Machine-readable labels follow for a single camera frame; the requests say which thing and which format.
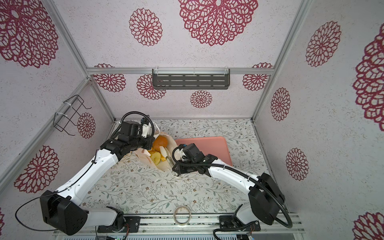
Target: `sliced apple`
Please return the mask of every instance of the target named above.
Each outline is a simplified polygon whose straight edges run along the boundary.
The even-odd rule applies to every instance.
[[[159,152],[154,152],[151,154],[151,160],[155,165],[158,165],[161,160],[161,154]]]

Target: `tape roll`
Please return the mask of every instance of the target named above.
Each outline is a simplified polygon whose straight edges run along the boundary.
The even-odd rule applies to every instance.
[[[177,212],[179,209],[186,209],[186,210],[189,212],[189,218],[188,218],[188,220],[187,220],[186,222],[181,223],[181,222],[179,222],[179,221],[176,220],[176,212]],[[190,211],[189,208],[187,208],[186,206],[178,206],[178,207],[176,208],[175,212],[173,213],[173,220],[174,220],[175,223],[176,223],[177,225],[179,225],[179,226],[185,226],[185,225],[187,225],[187,224],[189,223],[189,221],[191,220],[191,218],[192,218],[191,211]]]

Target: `metal rail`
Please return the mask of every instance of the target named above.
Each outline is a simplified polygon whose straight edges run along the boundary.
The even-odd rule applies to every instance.
[[[216,228],[220,228],[219,216],[232,215],[232,214],[192,214],[190,222],[184,226],[176,225],[173,220],[173,214],[125,214],[124,216],[140,216],[140,226],[137,233],[130,233],[130,235],[178,235],[178,234],[201,234],[212,235],[212,231]],[[304,227],[301,224],[301,220],[298,214],[289,214],[292,222],[292,228],[286,228],[283,225],[274,222],[272,225],[267,225],[260,222],[261,230],[259,232],[253,232],[255,234],[260,233],[305,233]],[[178,214],[177,219],[182,222],[183,218],[187,219],[188,214]],[[284,219],[283,214],[278,214],[278,218]],[[76,236],[94,234],[94,227],[88,227],[81,229]],[[226,232],[227,234],[240,234],[242,232]],[[62,235],[60,231],[55,231],[53,236]],[[125,235],[125,233],[112,233],[111,235]]]
[[[256,109],[252,115],[252,121],[256,122],[259,113],[263,107],[263,105],[266,102],[266,99],[268,98],[270,91],[272,90],[276,76],[278,76],[283,68],[283,64],[285,60],[288,57],[288,53],[290,52],[293,43],[295,39],[297,38],[297,35],[301,29],[301,26],[303,25],[304,19],[308,13],[309,8],[311,7],[313,0],[302,0],[300,3],[299,10],[296,13],[296,16],[293,20],[293,23],[291,25],[291,28],[288,32],[288,35],[284,41],[284,45],[280,51],[279,57],[277,58],[277,61],[274,65],[275,71],[267,81],[263,93],[260,97],[259,102],[257,103]]]
[[[84,79],[79,86],[71,93],[71,96],[80,94],[83,89],[85,89],[90,84],[88,79]],[[70,99],[68,102],[72,104],[76,98]],[[58,108],[56,113],[64,113],[71,106],[69,104],[63,103],[60,108]],[[25,166],[32,159],[33,155],[41,148],[42,144],[47,140],[51,135],[51,132],[55,130],[53,126],[54,114],[50,117],[48,122],[40,129],[40,131],[34,136],[34,138],[25,146],[25,148],[20,152],[12,164],[6,169],[4,174],[0,178],[0,195],[4,192],[5,188],[14,182],[18,174],[25,168]],[[62,115],[56,117],[56,121],[59,122],[62,118]]]
[[[79,48],[77,47],[75,41],[73,40],[73,38],[72,38],[64,20],[63,20],[63,18],[61,17],[60,12],[57,9],[55,3],[53,2],[53,0],[41,0],[41,3],[43,4],[45,9],[49,13],[53,23],[55,24],[57,31],[60,33],[61,37],[64,39],[64,42],[66,43],[70,52],[72,53],[72,55],[73,55],[77,65],[79,66],[82,74],[86,78],[90,78],[90,75],[87,72],[87,64],[86,64],[83,56],[81,55],[81,52],[80,52]],[[98,101],[100,102],[100,104],[104,108],[105,112],[107,113],[107,115],[109,116],[111,121],[114,121],[115,116],[113,115],[111,108],[108,106],[107,101],[105,100],[104,96],[102,95],[100,88],[96,86],[96,82],[94,81],[94,79],[92,79],[92,82],[94,83],[92,86],[95,90],[95,94],[96,94]]]
[[[88,74],[152,74],[152,69],[157,74],[268,74],[275,71],[274,68],[87,68]]]

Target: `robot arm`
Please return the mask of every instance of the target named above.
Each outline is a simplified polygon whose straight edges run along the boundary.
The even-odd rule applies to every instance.
[[[180,151],[178,155],[182,156],[181,160],[175,159],[176,151]],[[225,164],[216,156],[205,156],[195,144],[181,144],[174,149],[172,157],[176,163],[172,169],[177,174],[198,171],[200,174],[223,180],[248,195],[249,203],[241,205],[232,216],[235,226],[241,227],[256,220],[272,225],[276,220],[288,228],[292,227],[288,212],[283,207],[285,197],[268,174],[257,176],[243,172]],[[288,224],[276,218],[280,210],[287,218]]]
[[[95,156],[75,176],[55,192],[45,191],[40,198],[44,222],[67,235],[90,226],[105,225],[114,231],[121,230],[124,227],[122,211],[113,207],[82,209],[80,204],[100,177],[127,153],[139,147],[151,149],[155,138],[152,122],[152,134],[147,137],[149,122],[145,119],[141,124],[122,122],[120,131],[103,143]]]
[[[80,205],[86,193],[100,177],[127,153],[139,147],[151,149],[155,138],[153,137],[154,127],[151,121],[150,123],[152,134],[146,137],[149,126],[145,121],[142,120],[141,125],[130,121],[122,122],[121,130],[108,139],[100,150],[96,151],[95,157],[74,177],[55,192],[49,190],[44,192],[40,198],[44,222],[67,235],[73,235],[83,227],[102,225],[108,226],[113,231],[120,231],[124,227],[121,210],[113,207],[82,209]],[[259,219],[272,225],[277,213],[282,209],[281,204],[284,203],[285,198],[268,174],[263,173],[257,176],[242,172],[213,155],[203,155],[195,144],[180,145],[175,150],[178,149],[182,149],[180,155],[183,159],[176,161],[177,164],[172,168],[174,172],[184,174],[198,171],[200,174],[223,180],[248,194],[250,203],[237,209],[233,222],[241,226]]]

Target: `pink tray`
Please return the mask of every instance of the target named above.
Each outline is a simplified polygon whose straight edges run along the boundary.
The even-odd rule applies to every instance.
[[[176,139],[177,145],[194,143],[204,155],[212,154],[232,166],[231,156],[224,137],[195,137]]]

